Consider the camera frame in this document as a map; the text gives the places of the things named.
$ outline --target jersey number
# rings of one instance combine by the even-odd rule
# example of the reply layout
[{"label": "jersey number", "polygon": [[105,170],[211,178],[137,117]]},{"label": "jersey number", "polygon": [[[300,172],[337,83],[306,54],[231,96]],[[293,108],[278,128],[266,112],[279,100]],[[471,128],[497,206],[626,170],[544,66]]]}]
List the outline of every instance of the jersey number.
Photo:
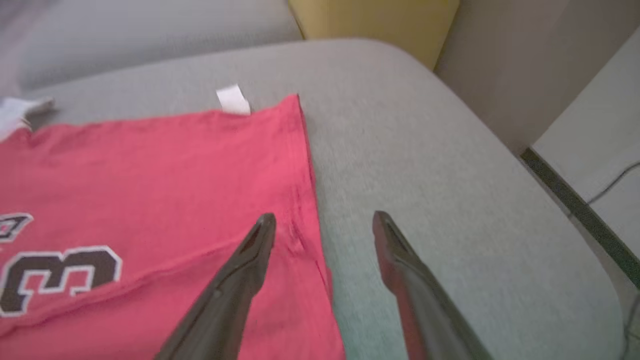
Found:
[{"label": "jersey number", "polygon": [[111,281],[120,280],[122,260],[108,246],[78,247],[62,252],[19,252],[4,266],[1,280],[0,315],[27,313],[34,291],[26,288],[32,275],[44,278],[38,294],[62,293],[72,272],[86,272],[83,286],[69,289],[70,295],[89,291]]}]

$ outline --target gray upholstery fabric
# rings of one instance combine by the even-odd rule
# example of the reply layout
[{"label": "gray upholstery fabric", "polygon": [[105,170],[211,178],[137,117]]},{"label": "gray upholstery fabric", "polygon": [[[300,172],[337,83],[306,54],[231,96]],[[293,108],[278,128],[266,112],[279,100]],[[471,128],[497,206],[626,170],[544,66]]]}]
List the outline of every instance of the gray upholstery fabric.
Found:
[{"label": "gray upholstery fabric", "polygon": [[33,30],[23,90],[181,56],[302,39],[286,0],[61,0]]},{"label": "gray upholstery fabric", "polygon": [[614,359],[614,288],[578,232],[432,73],[389,45],[336,40],[166,61],[41,89],[83,124],[299,93],[317,176],[334,309],[348,359],[406,357],[371,219],[388,211],[496,359]]}]

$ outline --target white tag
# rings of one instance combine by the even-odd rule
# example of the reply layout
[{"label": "white tag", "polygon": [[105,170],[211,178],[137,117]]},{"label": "white tag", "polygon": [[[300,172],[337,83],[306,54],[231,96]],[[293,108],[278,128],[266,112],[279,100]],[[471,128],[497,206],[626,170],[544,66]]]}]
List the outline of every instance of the white tag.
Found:
[{"label": "white tag", "polygon": [[222,105],[222,111],[237,115],[251,115],[249,102],[242,95],[238,84],[217,90],[218,99]]},{"label": "white tag", "polygon": [[50,97],[35,101],[14,97],[0,99],[0,141],[22,127],[30,128],[27,115],[44,113],[51,109],[53,109],[53,99]]}]

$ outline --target yellow cushion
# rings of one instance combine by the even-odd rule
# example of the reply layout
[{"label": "yellow cushion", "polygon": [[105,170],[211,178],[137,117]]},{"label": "yellow cushion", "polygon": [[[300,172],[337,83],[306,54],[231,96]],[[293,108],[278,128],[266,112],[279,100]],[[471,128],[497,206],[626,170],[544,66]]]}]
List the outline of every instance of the yellow cushion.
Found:
[{"label": "yellow cushion", "polygon": [[365,37],[394,44],[433,70],[460,0],[289,0],[307,39]]}]

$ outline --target black cable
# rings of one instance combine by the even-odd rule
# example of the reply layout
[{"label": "black cable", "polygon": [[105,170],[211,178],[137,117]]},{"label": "black cable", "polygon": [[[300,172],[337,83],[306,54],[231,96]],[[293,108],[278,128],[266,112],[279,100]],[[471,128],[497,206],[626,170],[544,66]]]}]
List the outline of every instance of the black cable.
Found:
[{"label": "black cable", "polygon": [[[616,179],[614,181],[611,181],[611,183],[609,185],[607,185],[606,188],[604,188],[604,190],[602,190],[601,192],[597,193],[594,197],[591,198],[591,200],[587,201],[586,204],[588,206],[592,205],[594,202],[600,200],[601,197],[603,197],[606,193],[608,193],[609,191],[611,191],[611,189],[613,189],[614,186],[616,186],[620,180],[622,180],[623,177],[625,177],[630,171],[632,171],[635,168],[640,167],[640,161],[638,161],[637,163],[633,163],[629,166],[627,166],[624,171],[622,173],[620,173],[620,175],[618,175],[616,177]],[[569,213],[569,215],[567,215],[568,218],[573,217],[573,212]]]}]

